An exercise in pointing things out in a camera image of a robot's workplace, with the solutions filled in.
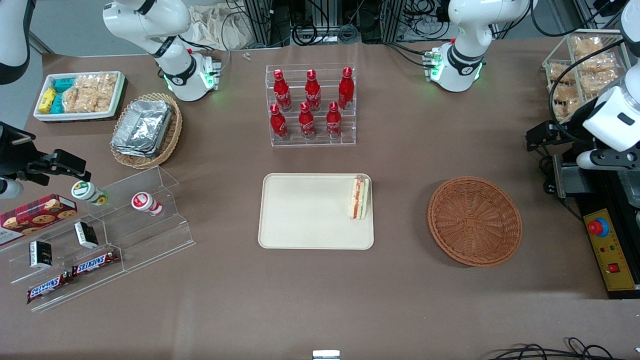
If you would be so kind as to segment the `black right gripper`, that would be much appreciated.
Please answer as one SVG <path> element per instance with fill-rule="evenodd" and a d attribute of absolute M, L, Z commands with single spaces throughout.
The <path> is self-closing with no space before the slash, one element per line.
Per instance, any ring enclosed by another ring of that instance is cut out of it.
<path fill-rule="evenodd" d="M 48 153 L 35 146 L 36 136 L 2 121 L 0 123 L 0 173 L 2 177 L 23 182 L 48 183 L 56 175 Z M 66 150 L 55 150 L 55 168 L 60 174 L 90 182 L 87 162 Z"/>

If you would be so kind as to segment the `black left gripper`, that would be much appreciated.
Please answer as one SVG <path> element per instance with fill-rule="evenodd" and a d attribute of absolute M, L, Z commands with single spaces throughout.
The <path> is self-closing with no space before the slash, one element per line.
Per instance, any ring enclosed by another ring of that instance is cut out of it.
<path fill-rule="evenodd" d="M 584 126 L 585 121 L 594 112 L 598 100 L 599 98 L 596 97 L 581 105 L 567 123 L 567 132 L 578 139 L 578 141 L 572 141 L 572 151 L 591 151 L 599 148 L 598 140 Z M 566 144 L 568 141 L 569 139 L 562 135 L 551 122 L 542 122 L 526 132 L 526 150 L 528 152 L 534 152 L 541 147 Z"/>

